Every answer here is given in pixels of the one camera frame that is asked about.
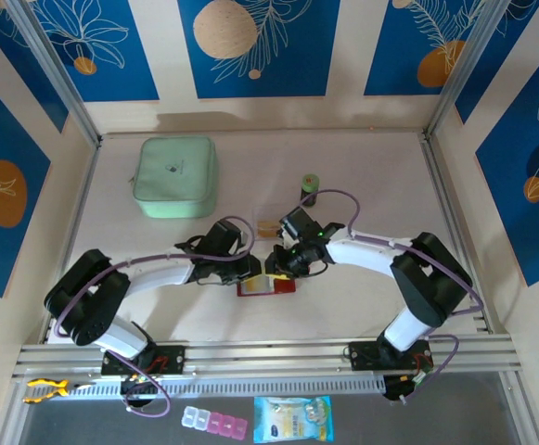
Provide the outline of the aluminium side rail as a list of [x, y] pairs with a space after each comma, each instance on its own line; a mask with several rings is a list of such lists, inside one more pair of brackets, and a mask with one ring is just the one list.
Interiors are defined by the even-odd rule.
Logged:
[[468, 233], [467, 223], [450, 172], [444, 162], [442, 151], [438, 143], [432, 137], [426, 136], [424, 131], [418, 133], [418, 137], [430, 179], [442, 209], [451, 244], [458, 261], [471, 276], [474, 288], [483, 301], [483, 308], [473, 314], [477, 330], [489, 334], [506, 334], [507, 330], [502, 325], [497, 310], [494, 305], [487, 302], [484, 289], [481, 287], [476, 255]]
[[52, 285], [58, 282], [58, 280], [63, 276], [63, 274], [65, 273], [69, 265], [69, 262], [71, 259], [71, 253], [73, 251], [73, 247], [75, 244], [75, 239], [77, 237], [80, 222], [83, 217], [83, 209], [84, 209], [85, 202], [89, 194], [89, 189], [90, 189], [90, 186], [91, 186], [94, 174], [95, 174], [95, 169], [96, 169], [96, 165], [97, 165], [97, 161], [99, 158], [99, 153], [100, 153], [102, 144], [103, 144], [103, 140], [100, 140], [99, 144], [96, 146], [94, 154], [92, 155], [88, 163], [87, 171], [84, 175], [83, 182], [82, 182], [82, 187], [80, 188], [77, 202], [74, 207], [73, 213], [71, 215], [71, 225], [70, 225], [69, 232], [65, 238], [65, 245], [64, 245], [62, 259], [59, 261], [59, 264], [57, 266]]

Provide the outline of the aluminium corner post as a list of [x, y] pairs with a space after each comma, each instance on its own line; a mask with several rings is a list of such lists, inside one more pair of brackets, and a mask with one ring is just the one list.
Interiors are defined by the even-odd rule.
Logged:
[[423, 129], [429, 142], [454, 108], [466, 85], [482, 81], [478, 98], [507, 60], [526, 25], [526, 17], [534, 11], [537, 0], [481, 0], [481, 15], [475, 20], [458, 61], [452, 68], [435, 108]]
[[6, 9], [46, 77], [90, 146], [99, 149], [101, 135], [64, 64], [26, 0], [5, 0]]

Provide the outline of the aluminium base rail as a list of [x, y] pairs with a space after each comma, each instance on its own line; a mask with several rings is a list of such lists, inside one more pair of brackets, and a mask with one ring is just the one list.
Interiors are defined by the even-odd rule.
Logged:
[[[161, 342], [162, 347], [183, 346], [183, 376], [189, 378], [282, 377], [349, 375], [346, 360], [350, 338], [240, 342]], [[518, 372], [522, 369], [510, 335], [458, 335], [429, 337], [430, 354], [436, 365], [446, 358], [447, 373]], [[50, 377], [100, 374], [103, 353], [99, 347], [71, 343], [24, 345], [12, 377]]]

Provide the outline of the gold credit card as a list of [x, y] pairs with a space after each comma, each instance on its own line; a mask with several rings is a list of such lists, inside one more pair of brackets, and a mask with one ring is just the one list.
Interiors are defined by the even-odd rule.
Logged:
[[277, 239], [280, 237], [281, 225], [279, 220], [260, 219], [255, 223], [255, 231], [258, 239]]

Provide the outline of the blue snack packet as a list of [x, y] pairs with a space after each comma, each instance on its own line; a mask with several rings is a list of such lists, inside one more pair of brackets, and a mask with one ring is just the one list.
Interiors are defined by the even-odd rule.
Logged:
[[254, 398], [255, 444], [315, 439], [333, 442], [335, 429], [329, 396]]

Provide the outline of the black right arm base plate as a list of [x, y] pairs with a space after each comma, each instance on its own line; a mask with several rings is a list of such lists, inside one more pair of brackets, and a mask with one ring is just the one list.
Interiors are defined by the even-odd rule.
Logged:
[[428, 372], [433, 368], [430, 344], [426, 340], [418, 340], [406, 351], [378, 341], [354, 341], [347, 350], [354, 371]]

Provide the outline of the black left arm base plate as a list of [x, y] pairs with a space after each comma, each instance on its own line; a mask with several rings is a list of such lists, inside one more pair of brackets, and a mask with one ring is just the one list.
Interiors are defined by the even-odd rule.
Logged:
[[[181, 375], [185, 365], [186, 347], [178, 346], [147, 346], [131, 363], [142, 371], [153, 375]], [[101, 363], [102, 375], [134, 374], [129, 366], [106, 352]]]

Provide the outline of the red card holder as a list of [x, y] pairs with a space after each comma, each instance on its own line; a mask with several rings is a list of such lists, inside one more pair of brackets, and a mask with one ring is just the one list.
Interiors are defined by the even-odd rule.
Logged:
[[243, 292], [242, 285], [244, 282], [240, 282], [237, 284], [237, 295], [239, 297], [259, 297], [259, 296], [271, 296], [271, 295], [279, 295], [279, 294], [289, 294], [289, 293], [295, 293], [296, 292], [296, 282], [294, 280], [275, 280], [271, 277], [269, 277], [272, 280], [272, 291], [267, 294], [252, 294], [252, 295], [246, 295]]

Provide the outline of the mint green medicine bag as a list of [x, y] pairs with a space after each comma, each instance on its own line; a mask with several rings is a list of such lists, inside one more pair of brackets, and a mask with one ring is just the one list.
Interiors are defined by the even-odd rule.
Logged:
[[219, 163], [207, 136], [149, 138], [141, 146], [133, 197], [145, 216], [190, 219], [214, 213]]

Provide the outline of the clear pink pill organizer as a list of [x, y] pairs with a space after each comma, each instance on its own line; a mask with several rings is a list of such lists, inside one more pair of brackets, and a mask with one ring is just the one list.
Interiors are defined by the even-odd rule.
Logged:
[[244, 440], [249, 423], [246, 419], [232, 415], [186, 406], [183, 410], [181, 425], [224, 438]]

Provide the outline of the green lidded dark bottle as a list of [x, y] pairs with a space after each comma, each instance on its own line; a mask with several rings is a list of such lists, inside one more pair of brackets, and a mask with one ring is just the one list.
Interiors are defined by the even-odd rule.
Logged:
[[315, 205], [319, 184], [318, 176], [313, 173], [305, 174], [302, 177], [301, 204], [304, 207], [311, 208]]

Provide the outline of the beige credit card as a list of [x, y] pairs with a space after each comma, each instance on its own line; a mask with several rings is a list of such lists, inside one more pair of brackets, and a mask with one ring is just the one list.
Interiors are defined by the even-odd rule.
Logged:
[[252, 294], [267, 294], [272, 291], [272, 280], [265, 276], [259, 275], [243, 283], [243, 292], [246, 295]]

